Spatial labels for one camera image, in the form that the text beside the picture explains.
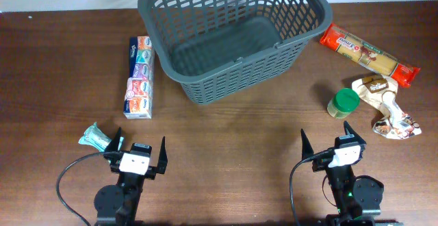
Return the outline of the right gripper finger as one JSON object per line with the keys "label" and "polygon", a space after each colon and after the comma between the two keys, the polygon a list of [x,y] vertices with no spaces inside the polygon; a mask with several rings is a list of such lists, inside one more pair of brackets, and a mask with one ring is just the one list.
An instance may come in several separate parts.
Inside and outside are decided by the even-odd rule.
{"label": "right gripper finger", "polygon": [[350,126],[348,121],[344,121],[344,131],[346,135],[352,135],[353,139],[359,144],[364,144],[365,140]]}
{"label": "right gripper finger", "polygon": [[309,142],[309,139],[304,131],[304,129],[300,130],[301,140],[302,140],[302,160],[310,158],[314,155],[314,150]]}

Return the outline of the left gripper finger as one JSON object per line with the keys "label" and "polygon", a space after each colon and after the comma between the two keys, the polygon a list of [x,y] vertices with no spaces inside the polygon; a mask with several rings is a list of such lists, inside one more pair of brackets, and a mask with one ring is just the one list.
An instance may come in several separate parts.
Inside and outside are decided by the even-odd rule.
{"label": "left gripper finger", "polygon": [[167,153],[166,153],[166,138],[163,137],[162,143],[160,146],[159,158],[158,158],[155,172],[157,174],[163,175],[166,172],[167,164],[168,164],[168,157],[167,157]]}
{"label": "left gripper finger", "polygon": [[105,148],[105,152],[113,152],[119,150],[119,144],[120,144],[120,137],[121,137],[121,128],[118,128],[118,131],[116,132],[116,135],[114,138],[109,142],[109,144]]}

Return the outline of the green lid Knorr jar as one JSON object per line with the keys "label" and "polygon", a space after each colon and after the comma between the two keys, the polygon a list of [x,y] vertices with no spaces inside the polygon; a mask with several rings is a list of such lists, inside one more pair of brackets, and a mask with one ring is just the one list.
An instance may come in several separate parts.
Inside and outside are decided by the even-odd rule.
{"label": "green lid Knorr jar", "polygon": [[339,90],[327,105],[327,112],[337,119],[346,118],[354,112],[360,104],[358,94],[350,88]]}

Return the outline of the grey plastic shopping basket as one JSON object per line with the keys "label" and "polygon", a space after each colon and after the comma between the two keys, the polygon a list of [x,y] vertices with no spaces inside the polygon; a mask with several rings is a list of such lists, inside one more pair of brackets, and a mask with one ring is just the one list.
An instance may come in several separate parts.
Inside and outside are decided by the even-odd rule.
{"label": "grey plastic shopping basket", "polygon": [[138,0],[161,68],[209,104],[288,70],[333,20],[327,0]]}

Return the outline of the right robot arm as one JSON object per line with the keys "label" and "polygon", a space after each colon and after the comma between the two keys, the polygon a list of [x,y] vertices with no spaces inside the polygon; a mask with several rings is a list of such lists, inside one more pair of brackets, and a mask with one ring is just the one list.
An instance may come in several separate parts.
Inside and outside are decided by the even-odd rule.
{"label": "right robot arm", "polygon": [[323,225],[401,225],[395,220],[378,221],[381,214],[384,184],[369,175],[356,176],[352,166],[361,161],[366,141],[349,125],[343,123],[345,134],[335,139],[333,147],[314,152],[305,131],[302,139],[302,160],[295,165],[312,163],[314,173],[324,171],[335,200],[336,214],[329,214]]}

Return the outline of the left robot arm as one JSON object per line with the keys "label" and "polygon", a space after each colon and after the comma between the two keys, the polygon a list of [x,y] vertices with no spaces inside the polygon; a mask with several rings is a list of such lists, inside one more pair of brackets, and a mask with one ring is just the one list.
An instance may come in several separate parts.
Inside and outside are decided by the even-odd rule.
{"label": "left robot arm", "polygon": [[154,180],[156,175],[163,175],[168,164],[166,139],[162,139],[158,162],[150,165],[152,147],[133,143],[130,150],[118,148],[121,130],[105,148],[104,158],[109,161],[111,172],[118,175],[114,185],[102,187],[94,198],[97,212],[97,225],[138,226],[143,221],[136,220],[136,214],[143,191],[144,181]]}

